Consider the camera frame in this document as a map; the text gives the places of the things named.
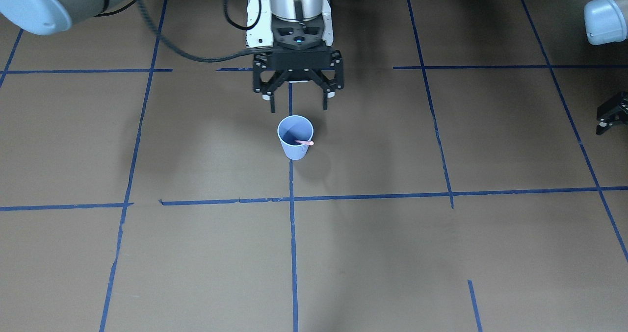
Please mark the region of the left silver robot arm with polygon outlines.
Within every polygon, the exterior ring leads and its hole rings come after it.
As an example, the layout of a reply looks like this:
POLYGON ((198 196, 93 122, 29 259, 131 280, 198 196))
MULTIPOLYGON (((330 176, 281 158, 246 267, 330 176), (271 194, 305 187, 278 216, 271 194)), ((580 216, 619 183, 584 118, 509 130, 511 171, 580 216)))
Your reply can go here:
MULTIPOLYGON (((584 7, 587 41, 593 46, 625 42, 628 36, 628 0, 592 0, 584 7)), ((628 93, 621 91, 597 108, 596 134, 628 122, 628 93)))

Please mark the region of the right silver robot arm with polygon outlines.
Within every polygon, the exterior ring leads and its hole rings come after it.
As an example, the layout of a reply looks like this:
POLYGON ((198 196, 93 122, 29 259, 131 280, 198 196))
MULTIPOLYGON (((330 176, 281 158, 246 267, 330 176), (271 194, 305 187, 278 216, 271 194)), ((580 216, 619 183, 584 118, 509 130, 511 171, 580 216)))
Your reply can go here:
POLYGON ((40 36, 69 30, 93 17, 107 17, 137 5, 143 21, 177 55, 190 61, 214 63, 251 55, 253 91, 275 111, 275 92, 285 82, 314 82, 321 88, 322 107, 345 86, 343 58, 333 48, 330 0, 247 0, 246 21, 239 25, 222 0, 226 22, 245 32, 245 48, 224 57, 185 52, 150 18, 143 0, 1 0, 1 14, 16 26, 40 36))

